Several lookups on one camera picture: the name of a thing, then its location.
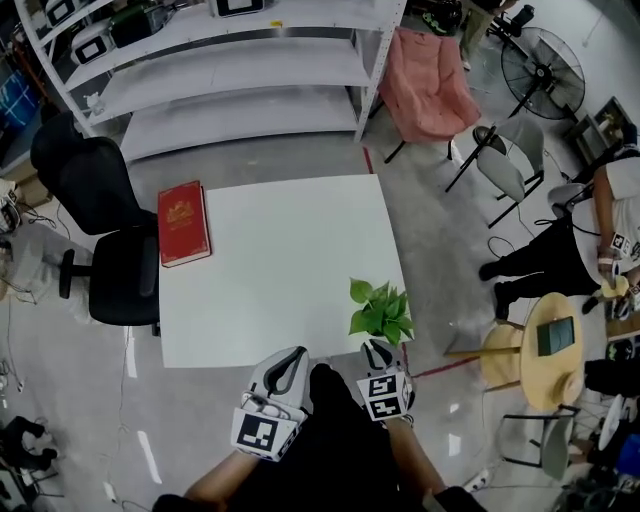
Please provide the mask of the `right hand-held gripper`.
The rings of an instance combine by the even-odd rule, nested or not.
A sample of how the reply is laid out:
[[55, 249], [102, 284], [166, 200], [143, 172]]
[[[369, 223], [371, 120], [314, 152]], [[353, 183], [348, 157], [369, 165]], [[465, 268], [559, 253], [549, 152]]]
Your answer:
[[362, 343], [360, 355], [367, 373], [384, 373], [356, 382], [371, 420], [380, 422], [407, 414], [414, 391], [400, 350], [386, 341], [369, 339]]

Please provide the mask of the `green potted plant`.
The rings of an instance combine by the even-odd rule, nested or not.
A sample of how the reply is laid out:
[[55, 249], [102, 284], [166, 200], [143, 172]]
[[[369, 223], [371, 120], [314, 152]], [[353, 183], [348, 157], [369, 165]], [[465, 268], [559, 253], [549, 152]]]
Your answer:
[[358, 307], [351, 316], [350, 335], [366, 333], [392, 346], [414, 339], [406, 291], [399, 292], [389, 282], [373, 287], [368, 281], [351, 278], [349, 295]]

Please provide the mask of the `person's right forearm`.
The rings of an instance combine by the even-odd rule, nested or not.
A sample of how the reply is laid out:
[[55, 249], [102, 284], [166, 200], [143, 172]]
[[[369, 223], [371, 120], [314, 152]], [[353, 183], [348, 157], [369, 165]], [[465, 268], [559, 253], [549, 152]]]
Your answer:
[[386, 420], [385, 425], [401, 487], [419, 501], [426, 495], [443, 492], [446, 485], [421, 447], [411, 425], [400, 418]]

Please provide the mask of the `person's black clothing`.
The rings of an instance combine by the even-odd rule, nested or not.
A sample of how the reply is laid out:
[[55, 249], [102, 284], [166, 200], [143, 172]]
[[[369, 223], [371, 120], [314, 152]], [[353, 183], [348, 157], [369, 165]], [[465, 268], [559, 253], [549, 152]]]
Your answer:
[[386, 420], [372, 421], [329, 365], [311, 370], [309, 395], [313, 412], [284, 457], [260, 459], [225, 505], [165, 494], [152, 512], [487, 512], [459, 486], [412, 498], [401, 487]]

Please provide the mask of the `light wooden stool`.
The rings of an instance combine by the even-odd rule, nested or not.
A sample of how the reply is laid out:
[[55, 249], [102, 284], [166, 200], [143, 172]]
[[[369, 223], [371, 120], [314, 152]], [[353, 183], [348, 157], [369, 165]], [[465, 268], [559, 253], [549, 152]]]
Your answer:
[[482, 377], [487, 384], [487, 392], [519, 387], [521, 385], [520, 352], [523, 333], [523, 325], [501, 321], [487, 334], [481, 348], [462, 351], [449, 350], [445, 356], [478, 360]]

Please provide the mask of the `white extension socket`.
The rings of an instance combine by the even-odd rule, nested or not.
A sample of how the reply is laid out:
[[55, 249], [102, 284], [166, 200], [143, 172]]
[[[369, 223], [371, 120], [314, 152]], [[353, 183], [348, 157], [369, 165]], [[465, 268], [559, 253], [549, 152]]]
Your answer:
[[489, 481], [490, 472], [487, 468], [483, 468], [474, 477], [472, 477], [463, 488], [469, 493], [477, 492], [487, 486]]

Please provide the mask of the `round wooden side table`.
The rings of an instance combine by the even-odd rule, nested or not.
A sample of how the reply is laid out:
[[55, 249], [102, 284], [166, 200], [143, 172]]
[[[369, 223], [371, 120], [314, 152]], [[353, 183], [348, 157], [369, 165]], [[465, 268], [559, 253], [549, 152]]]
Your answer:
[[[538, 355], [537, 327], [555, 320], [570, 318], [574, 325], [574, 343], [550, 356]], [[522, 334], [520, 347], [520, 383], [531, 407], [552, 412], [560, 404], [570, 405], [582, 390], [575, 388], [572, 398], [565, 400], [559, 382], [567, 374], [583, 374], [583, 332], [576, 308], [560, 293], [550, 293], [533, 306]]]

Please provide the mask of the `red hardcover book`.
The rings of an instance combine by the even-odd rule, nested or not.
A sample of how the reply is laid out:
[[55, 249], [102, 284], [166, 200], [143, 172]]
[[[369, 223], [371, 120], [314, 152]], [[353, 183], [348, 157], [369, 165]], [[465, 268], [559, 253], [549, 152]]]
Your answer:
[[157, 217], [163, 267], [176, 267], [212, 254], [205, 192], [199, 181], [161, 191]]

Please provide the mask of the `black office chair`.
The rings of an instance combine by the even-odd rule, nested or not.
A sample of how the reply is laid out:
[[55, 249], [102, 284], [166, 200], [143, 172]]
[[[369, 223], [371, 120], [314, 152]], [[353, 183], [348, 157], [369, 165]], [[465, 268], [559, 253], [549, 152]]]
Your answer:
[[74, 279], [86, 277], [92, 319], [150, 326], [158, 336], [158, 218], [140, 207], [119, 146], [108, 137], [84, 137], [64, 112], [38, 129], [30, 159], [44, 187], [97, 239], [90, 265], [75, 264], [72, 249], [64, 253], [60, 297], [69, 298]]

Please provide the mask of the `grey folding chair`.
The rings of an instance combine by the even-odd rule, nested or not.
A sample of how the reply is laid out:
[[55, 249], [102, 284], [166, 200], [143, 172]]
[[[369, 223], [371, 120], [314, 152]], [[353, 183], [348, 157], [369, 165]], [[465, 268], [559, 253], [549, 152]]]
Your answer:
[[555, 217], [547, 231], [551, 233], [574, 232], [599, 237], [593, 188], [591, 185], [570, 183], [553, 188], [547, 196]]
[[[519, 168], [510, 160], [507, 150], [498, 146], [503, 139], [515, 146], [528, 161], [533, 174], [524, 179]], [[472, 163], [501, 192], [499, 197], [508, 197], [512, 204], [493, 220], [493, 228], [511, 211], [529, 197], [544, 181], [544, 133], [542, 128], [526, 114], [517, 114], [506, 121], [492, 125], [476, 147], [463, 162], [453, 180], [446, 187], [448, 193]]]

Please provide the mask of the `white round disc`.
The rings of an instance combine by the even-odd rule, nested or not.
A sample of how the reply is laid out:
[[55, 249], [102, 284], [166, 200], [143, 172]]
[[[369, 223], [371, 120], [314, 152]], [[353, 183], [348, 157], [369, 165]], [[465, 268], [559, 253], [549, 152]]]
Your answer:
[[618, 394], [613, 398], [609, 406], [598, 439], [598, 449], [600, 451], [606, 449], [619, 427], [624, 402], [625, 398]]

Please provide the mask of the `white metal shelving unit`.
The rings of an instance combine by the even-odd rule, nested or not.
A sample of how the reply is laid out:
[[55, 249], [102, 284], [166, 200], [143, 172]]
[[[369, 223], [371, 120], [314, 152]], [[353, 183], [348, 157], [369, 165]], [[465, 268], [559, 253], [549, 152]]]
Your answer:
[[[148, 0], [171, 10], [154, 35], [85, 64], [71, 42], [125, 0], [13, 0], [49, 84], [88, 136], [109, 135], [129, 161], [240, 139], [320, 132], [361, 138], [407, 0], [265, 0], [219, 17], [211, 0]], [[93, 115], [85, 95], [98, 92]]]

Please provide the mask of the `grey open box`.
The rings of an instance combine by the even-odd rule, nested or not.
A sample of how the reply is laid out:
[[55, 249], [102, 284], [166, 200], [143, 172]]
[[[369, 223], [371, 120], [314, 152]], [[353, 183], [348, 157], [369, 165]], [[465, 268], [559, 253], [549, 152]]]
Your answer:
[[633, 121], [616, 96], [595, 114], [587, 114], [564, 136], [565, 142], [585, 166], [619, 149]]

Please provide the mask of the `dark green appliance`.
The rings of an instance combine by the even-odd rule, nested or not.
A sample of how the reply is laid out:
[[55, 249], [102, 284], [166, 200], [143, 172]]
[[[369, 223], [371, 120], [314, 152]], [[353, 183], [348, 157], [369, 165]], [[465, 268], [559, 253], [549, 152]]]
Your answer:
[[171, 10], [163, 5], [138, 3], [118, 11], [109, 22], [109, 33], [117, 48], [154, 35], [168, 22]]

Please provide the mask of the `blue wrapped bundle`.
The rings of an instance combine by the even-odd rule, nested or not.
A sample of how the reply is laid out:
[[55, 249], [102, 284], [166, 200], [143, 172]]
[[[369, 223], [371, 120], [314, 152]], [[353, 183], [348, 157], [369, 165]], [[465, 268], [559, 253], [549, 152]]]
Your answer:
[[39, 109], [39, 100], [20, 71], [14, 71], [0, 86], [0, 113], [12, 130], [20, 132]]

